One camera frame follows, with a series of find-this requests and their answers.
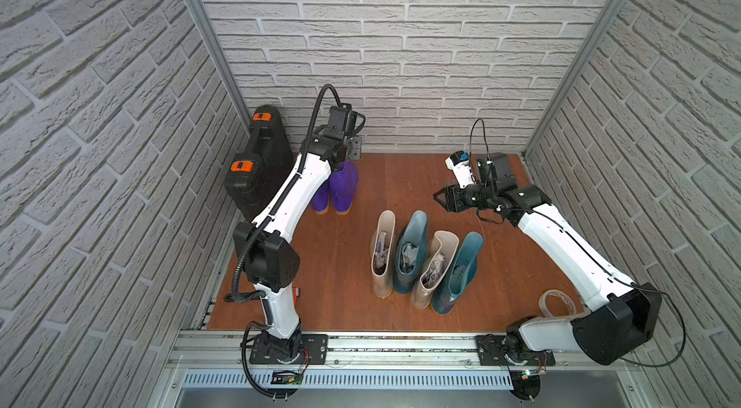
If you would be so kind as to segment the purple rain boot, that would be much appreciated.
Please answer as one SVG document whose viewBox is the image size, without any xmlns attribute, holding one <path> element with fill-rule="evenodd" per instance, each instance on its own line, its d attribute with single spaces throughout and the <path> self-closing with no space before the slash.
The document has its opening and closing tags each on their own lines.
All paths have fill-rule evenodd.
<svg viewBox="0 0 741 408">
<path fill-rule="evenodd" d="M 352 161 L 341 163 L 329 178 L 332 205 L 339 215 L 346 215 L 351 210 L 359 174 Z"/>
<path fill-rule="evenodd" d="M 312 197 L 312 210 L 316 214 L 325 214 L 330 207 L 330 184 L 326 180 Z"/>
</svg>

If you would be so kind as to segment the beige rain boot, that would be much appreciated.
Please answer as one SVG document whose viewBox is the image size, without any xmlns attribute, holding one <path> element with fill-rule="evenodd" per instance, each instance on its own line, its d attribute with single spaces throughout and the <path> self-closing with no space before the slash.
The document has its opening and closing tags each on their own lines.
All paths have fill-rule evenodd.
<svg viewBox="0 0 741 408">
<path fill-rule="evenodd" d="M 393 253 L 396 230 L 396 215 L 391 210 L 384 210 L 379 215 L 370 254 L 372 262 L 372 290 L 374 294 L 385 299 L 393 291 Z"/>
<path fill-rule="evenodd" d="M 430 305 L 434 292 L 442 284 L 453 263 L 458 246 L 459 238 L 456 234 L 447 230 L 434 232 L 432 240 L 428 243 L 428 255 L 421 276 L 411 293 L 413 308 L 423 310 Z"/>
</svg>

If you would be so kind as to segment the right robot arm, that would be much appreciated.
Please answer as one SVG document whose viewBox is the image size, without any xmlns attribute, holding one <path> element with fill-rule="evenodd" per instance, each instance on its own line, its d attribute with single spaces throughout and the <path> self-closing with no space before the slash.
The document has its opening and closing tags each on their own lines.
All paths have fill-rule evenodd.
<svg viewBox="0 0 741 408">
<path fill-rule="evenodd" d="M 653 338 L 661 293 L 649 283 L 637 286 L 602 257 L 538 186 L 495 192 L 480 184 L 454 184 L 433 197 L 448 212 L 493 210 L 534 240 L 582 299 L 587 310 L 580 315 L 526 318 L 509 327 L 520 347 L 532 352 L 581 351 L 607 366 Z"/>
</svg>

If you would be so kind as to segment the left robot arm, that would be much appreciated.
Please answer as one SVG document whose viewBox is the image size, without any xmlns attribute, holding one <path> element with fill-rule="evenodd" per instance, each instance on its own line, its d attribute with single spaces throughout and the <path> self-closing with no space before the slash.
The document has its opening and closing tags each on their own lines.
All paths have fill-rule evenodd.
<svg viewBox="0 0 741 408">
<path fill-rule="evenodd" d="M 232 278 L 235 303 L 258 300 L 266 323 L 260 343 L 282 362 L 303 352 L 301 322 L 295 309 L 293 280 L 300 257 L 291 246 L 294 232 L 312 198 L 349 159 L 358 159 L 359 137 L 314 137 L 272 200 L 251 222 L 233 233 L 237 266 Z"/>
</svg>

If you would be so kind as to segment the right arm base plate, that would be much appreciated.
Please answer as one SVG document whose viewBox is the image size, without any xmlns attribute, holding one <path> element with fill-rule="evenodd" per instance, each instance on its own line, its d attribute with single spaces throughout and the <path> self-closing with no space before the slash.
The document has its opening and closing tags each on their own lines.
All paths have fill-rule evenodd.
<svg viewBox="0 0 741 408">
<path fill-rule="evenodd" d="M 480 365 L 506 367 L 552 367 L 556 365 L 551 351 L 530 350 L 515 335 L 486 334 L 475 337 Z"/>
</svg>

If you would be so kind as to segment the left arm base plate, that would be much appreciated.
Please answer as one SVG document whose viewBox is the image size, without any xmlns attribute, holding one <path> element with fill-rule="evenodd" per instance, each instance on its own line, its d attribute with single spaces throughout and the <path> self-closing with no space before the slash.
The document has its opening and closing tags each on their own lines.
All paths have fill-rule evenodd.
<svg viewBox="0 0 741 408">
<path fill-rule="evenodd" d="M 262 332 L 248 346 L 249 364 L 323 365 L 327 348 L 328 336 L 323 334 L 302 334 L 282 340 Z"/>
</svg>

